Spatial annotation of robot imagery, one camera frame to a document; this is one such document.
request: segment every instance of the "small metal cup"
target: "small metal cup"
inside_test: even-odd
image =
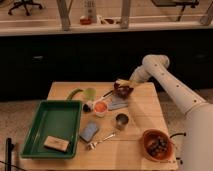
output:
[[[126,125],[129,122],[129,117],[124,114],[120,113],[116,116],[116,128],[120,131],[124,130]]]

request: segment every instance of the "bottle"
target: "bottle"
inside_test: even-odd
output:
[[[97,13],[94,0],[84,0],[85,17],[90,19],[92,23],[97,23]]]

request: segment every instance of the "brown bowl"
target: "brown bowl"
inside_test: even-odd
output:
[[[146,130],[139,142],[143,156],[148,160],[165,162],[172,156],[173,144],[170,138],[160,130]]]

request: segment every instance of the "chair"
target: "chair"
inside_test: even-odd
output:
[[[156,7],[176,7],[182,6],[179,16],[177,17],[176,21],[180,21],[181,17],[183,16],[183,12],[186,6],[190,6],[191,8],[195,8],[199,5],[198,0],[152,0],[153,4]]]
[[[14,6],[12,8],[9,9],[8,14],[12,15],[12,10],[20,7],[20,6],[24,6],[25,10],[26,10],[26,15],[29,16],[30,13],[27,9],[27,5],[37,5],[39,7],[39,9],[42,9],[42,5],[39,3],[35,3],[33,2],[33,0],[21,0],[20,2],[14,2]]]

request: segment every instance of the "red bowl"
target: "red bowl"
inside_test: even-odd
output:
[[[146,130],[139,140],[142,154],[151,161],[168,161],[173,153],[173,144],[170,138],[157,129]]]
[[[116,82],[114,83],[114,93],[122,99],[127,99],[132,93],[133,89],[134,88],[129,86],[120,86]]]

